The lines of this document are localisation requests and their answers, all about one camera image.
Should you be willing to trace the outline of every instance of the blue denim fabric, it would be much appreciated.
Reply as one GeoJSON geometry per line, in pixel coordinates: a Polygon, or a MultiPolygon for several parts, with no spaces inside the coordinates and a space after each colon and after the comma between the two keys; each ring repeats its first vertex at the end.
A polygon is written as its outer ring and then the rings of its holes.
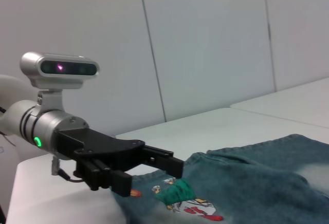
{"type": "Polygon", "coordinates": [[[163,171],[133,177],[139,197],[115,194],[128,223],[329,223],[329,145],[300,135],[193,154],[184,175],[196,199],[166,206],[163,171]]]}

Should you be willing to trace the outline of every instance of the white tabletop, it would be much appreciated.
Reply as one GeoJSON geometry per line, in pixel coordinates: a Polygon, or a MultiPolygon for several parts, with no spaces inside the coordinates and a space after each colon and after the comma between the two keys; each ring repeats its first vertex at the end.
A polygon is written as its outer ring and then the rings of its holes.
{"type": "MultiPolygon", "coordinates": [[[[193,152],[255,144],[290,134],[302,134],[329,144],[329,129],[262,116],[231,108],[187,117],[118,136],[141,139],[171,150],[186,160],[193,152]]],[[[109,190],[92,192],[84,183],[69,183],[50,174],[49,155],[19,164],[7,224],[124,223],[109,190]]],[[[67,172],[74,162],[62,163],[67,172]]],[[[153,169],[138,166],[131,174],[153,169]]]]}
{"type": "Polygon", "coordinates": [[[231,107],[329,128],[329,78],[233,104],[231,107]]]}

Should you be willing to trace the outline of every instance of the white table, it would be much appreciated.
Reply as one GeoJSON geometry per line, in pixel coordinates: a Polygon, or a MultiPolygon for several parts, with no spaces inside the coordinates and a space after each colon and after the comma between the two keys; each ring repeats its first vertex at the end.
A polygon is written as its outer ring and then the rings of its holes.
{"type": "Polygon", "coordinates": [[[233,104],[231,108],[329,128],[329,78],[233,104]]]}
{"type": "MultiPolygon", "coordinates": [[[[180,159],[193,152],[244,146],[290,134],[329,143],[329,129],[262,116],[232,108],[218,109],[118,136],[141,139],[148,145],[172,150],[180,159]]],[[[111,224],[124,218],[109,190],[92,192],[84,183],[69,183],[50,175],[51,156],[24,161],[17,168],[7,224],[111,224]]],[[[74,162],[62,163],[67,172],[74,162]]],[[[131,174],[153,169],[138,166],[131,174]]]]}

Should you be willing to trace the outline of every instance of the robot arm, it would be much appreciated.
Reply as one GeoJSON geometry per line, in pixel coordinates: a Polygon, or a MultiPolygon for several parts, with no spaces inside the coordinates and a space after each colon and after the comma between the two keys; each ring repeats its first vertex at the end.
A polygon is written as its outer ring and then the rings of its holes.
{"type": "MultiPolygon", "coordinates": [[[[22,100],[25,96],[33,99],[33,92],[27,88],[19,90],[21,97],[13,95],[7,102],[7,106],[11,105],[0,117],[0,131],[16,134],[52,153],[54,175],[68,180],[59,168],[59,159],[72,159],[77,162],[74,175],[91,190],[111,186],[121,196],[130,196],[132,186],[132,177],[125,171],[140,164],[164,170],[176,178],[182,176],[183,161],[174,158],[172,152],[147,146],[141,140],[120,140],[101,134],[90,129],[84,119],[64,111],[62,90],[80,88],[84,80],[96,77],[97,63],[81,56],[29,52],[22,57],[21,70],[32,86],[40,89],[37,101],[22,100]]],[[[14,81],[17,80],[0,77],[2,85],[10,86],[14,81]]],[[[11,93],[12,90],[6,91],[7,95],[11,93]]]]}

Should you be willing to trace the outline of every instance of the green led light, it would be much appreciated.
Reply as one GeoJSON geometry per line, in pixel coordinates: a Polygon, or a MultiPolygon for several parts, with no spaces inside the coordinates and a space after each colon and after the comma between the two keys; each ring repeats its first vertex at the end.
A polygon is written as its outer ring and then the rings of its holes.
{"type": "Polygon", "coordinates": [[[34,138],[34,141],[35,141],[35,143],[36,143],[36,145],[37,145],[38,147],[41,147],[42,143],[41,143],[40,138],[35,137],[35,138],[34,138]]]}

